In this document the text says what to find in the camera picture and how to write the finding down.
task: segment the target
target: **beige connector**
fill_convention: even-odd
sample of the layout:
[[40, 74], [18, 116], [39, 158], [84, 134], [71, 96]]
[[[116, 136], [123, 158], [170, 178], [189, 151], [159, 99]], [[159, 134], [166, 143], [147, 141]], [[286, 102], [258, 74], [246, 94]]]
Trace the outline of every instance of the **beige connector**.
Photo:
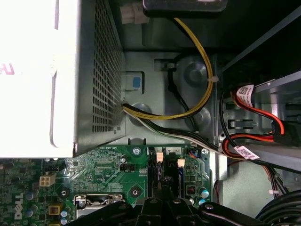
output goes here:
[[157, 157], [157, 163], [159, 163], [159, 162], [162, 163], [163, 162], [163, 158], [164, 158], [163, 152], [157, 152], [156, 157]]
[[184, 168], [185, 166], [185, 159], [178, 159], [178, 168]]
[[49, 173], [43, 176], [40, 176], [40, 187], [50, 187], [55, 184], [55, 173]]

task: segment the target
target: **white wire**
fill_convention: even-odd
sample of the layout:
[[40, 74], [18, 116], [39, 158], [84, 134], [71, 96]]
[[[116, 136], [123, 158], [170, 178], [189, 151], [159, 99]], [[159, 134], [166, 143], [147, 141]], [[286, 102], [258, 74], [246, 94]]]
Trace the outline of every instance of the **white wire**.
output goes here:
[[198, 140], [195, 140], [191, 137], [187, 137], [187, 136], [183, 136], [183, 135], [175, 135], [175, 134], [170, 134], [170, 133], [165, 133], [165, 132], [159, 132], [153, 128], [151, 128], [150, 126], [148, 126], [147, 124], [145, 124], [141, 119], [139, 119], [138, 117], [132, 115], [131, 113], [129, 113], [128, 111], [126, 111], [125, 109], [123, 110], [126, 114], [128, 114], [129, 116], [133, 117], [134, 119], [138, 120], [143, 126], [145, 126], [146, 128], [148, 128], [150, 131], [152, 132], [155, 132], [155, 133], [158, 133], [158, 134], [161, 134], [165, 137], [170, 137], [170, 138], [175, 138], [175, 139], [181, 139], [181, 140], [188, 140], [188, 141], [191, 141], [193, 143], [196, 143], [197, 145], [211, 151], [211, 152], [214, 152], [214, 153], [217, 153], [217, 154], [222, 154], [221, 152], [219, 151], [216, 151], [210, 147], [208, 147], [206, 144], [198, 141]]

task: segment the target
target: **blue sticker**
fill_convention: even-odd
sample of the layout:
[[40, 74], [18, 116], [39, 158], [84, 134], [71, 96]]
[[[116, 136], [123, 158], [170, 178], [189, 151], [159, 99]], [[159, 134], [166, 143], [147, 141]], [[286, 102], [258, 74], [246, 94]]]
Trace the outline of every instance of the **blue sticker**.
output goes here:
[[133, 78], [133, 87], [134, 88], [140, 88], [141, 78], [140, 77], [134, 77]]

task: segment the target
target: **ventilation holes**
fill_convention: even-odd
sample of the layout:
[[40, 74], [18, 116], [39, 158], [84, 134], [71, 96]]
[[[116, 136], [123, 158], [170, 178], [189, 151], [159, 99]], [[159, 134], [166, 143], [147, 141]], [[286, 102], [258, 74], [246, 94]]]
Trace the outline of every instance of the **ventilation holes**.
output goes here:
[[92, 132], [112, 132], [120, 130], [122, 53], [103, 0], [96, 0], [94, 39]]

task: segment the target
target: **green circuit board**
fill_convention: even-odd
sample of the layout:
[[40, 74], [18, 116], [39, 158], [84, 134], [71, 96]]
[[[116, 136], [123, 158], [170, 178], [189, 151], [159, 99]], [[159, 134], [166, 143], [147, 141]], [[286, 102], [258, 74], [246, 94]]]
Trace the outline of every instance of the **green circuit board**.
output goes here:
[[[187, 145], [155, 146], [166, 159], [185, 159], [181, 186], [183, 198], [209, 201], [201, 191], [211, 190], [209, 155], [194, 159]], [[180, 154], [167, 153], [174, 148]], [[0, 169], [0, 226], [61, 226], [79, 217], [74, 205], [81, 195], [114, 195], [135, 205], [147, 197], [149, 146], [103, 146], [72, 159], [5, 159]], [[51, 186], [40, 186], [40, 177], [55, 174]], [[187, 190], [195, 187], [195, 193]]]

